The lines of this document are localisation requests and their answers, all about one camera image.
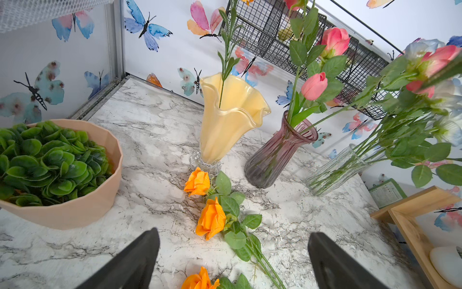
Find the pink rose pair stem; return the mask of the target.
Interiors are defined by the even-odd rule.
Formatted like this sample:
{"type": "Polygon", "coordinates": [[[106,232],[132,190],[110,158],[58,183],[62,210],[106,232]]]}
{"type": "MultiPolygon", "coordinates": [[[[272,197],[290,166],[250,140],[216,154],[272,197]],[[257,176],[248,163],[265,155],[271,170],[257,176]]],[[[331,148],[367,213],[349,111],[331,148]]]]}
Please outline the pink rose pair stem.
{"type": "Polygon", "coordinates": [[[294,38],[289,43],[289,52],[297,71],[288,114],[293,104],[292,98],[296,92],[301,92],[302,85],[307,79],[321,72],[325,72],[328,79],[326,90],[317,100],[304,101],[300,114],[295,117],[300,121],[311,114],[325,112],[326,102],[339,95],[344,88],[336,77],[346,68],[345,53],[351,37],[345,29],[334,27],[325,30],[321,40],[315,42],[319,29],[318,9],[315,6],[308,9],[307,1],[286,1],[286,5],[290,11],[303,10],[300,17],[290,20],[294,38]]]}

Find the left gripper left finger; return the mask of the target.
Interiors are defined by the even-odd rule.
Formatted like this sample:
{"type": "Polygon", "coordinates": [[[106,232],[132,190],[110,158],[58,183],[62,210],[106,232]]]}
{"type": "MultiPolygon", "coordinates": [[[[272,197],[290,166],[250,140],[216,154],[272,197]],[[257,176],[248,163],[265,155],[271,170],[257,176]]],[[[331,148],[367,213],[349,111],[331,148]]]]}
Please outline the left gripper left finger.
{"type": "Polygon", "coordinates": [[[160,250],[156,228],[143,232],[78,287],[80,289],[147,289],[160,250]]]}

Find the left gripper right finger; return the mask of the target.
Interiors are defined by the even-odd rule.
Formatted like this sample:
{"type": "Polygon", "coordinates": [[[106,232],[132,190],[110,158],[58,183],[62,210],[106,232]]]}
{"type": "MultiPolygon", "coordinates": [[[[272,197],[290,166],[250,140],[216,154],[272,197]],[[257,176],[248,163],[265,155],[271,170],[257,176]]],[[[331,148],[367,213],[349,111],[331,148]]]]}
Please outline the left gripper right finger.
{"type": "Polygon", "coordinates": [[[308,253],[320,289],[386,289],[323,232],[310,234],[308,253]]]}

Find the pink tulip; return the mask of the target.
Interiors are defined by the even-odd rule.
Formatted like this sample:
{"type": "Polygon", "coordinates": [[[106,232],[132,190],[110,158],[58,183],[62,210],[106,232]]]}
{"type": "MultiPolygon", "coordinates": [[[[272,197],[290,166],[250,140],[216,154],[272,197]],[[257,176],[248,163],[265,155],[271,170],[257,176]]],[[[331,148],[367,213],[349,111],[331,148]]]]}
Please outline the pink tulip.
{"type": "Polygon", "coordinates": [[[325,72],[317,73],[306,80],[302,85],[301,92],[296,92],[292,98],[292,107],[289,110],[287,120],[295,128],[302,120],[298,121],[295,117],[300,114],[304,101],[317,100],[326,90],[328,79],[325,72]]]}

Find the orange carnation flower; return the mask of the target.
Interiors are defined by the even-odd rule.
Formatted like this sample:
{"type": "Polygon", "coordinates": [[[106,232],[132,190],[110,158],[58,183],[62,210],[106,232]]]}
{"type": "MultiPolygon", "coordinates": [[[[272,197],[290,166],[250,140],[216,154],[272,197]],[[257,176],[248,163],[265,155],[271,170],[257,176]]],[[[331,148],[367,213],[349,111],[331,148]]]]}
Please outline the orange carnation flower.
{"type": "Polygon", "coordinates": [[[246,82],[243,77],[234,75],[232,71],[239,65],[241,58],[233,56],[235,48],[242,39],[233,40],[236,30],[242,29],[243,25],[238,25],[237,6],[239,1],[230,1],[229,10],[225,12],[219,10],[223,20],[223,27],[220,36],[224,43],[224,53],[218,51],[221,61],[221,73],[218,78],[218,108],[224,110],[242,110],[243,103],[247,98],[248,90],[253,87],[246,82]]]}

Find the pink rose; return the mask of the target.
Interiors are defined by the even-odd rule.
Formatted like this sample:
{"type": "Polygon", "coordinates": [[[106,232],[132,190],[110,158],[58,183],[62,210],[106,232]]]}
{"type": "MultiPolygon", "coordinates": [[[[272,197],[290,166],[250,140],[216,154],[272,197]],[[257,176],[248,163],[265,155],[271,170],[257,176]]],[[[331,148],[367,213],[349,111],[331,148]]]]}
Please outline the pink rose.
{"type": "Polygon", "coordinates": [[[406,87],[411,92],[432,93],[436,85],[433,77],[443,72],[444,78],[458,74],[461,64],[457,64],[462,49],[455,45],[446,45],[431,49],[427,42],[414,42],[408,45],[403,55],[389,63],[380,71],[378,77],[371,77],[365,89],[356,95],[348,105],[358,108],[370,103],[377,92],[395,91],[406,87]]]}

